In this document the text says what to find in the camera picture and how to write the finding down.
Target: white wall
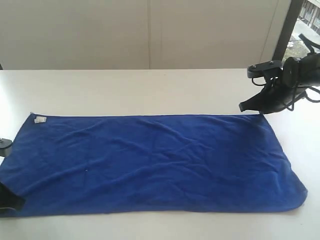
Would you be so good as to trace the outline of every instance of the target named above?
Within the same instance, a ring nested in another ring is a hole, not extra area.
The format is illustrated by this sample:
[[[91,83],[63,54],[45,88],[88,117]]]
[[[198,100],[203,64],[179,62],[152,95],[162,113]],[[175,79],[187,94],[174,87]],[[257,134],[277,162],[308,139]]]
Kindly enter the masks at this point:
[[[4,69],[245,68],[271,59],[290,0],[2,0]]]

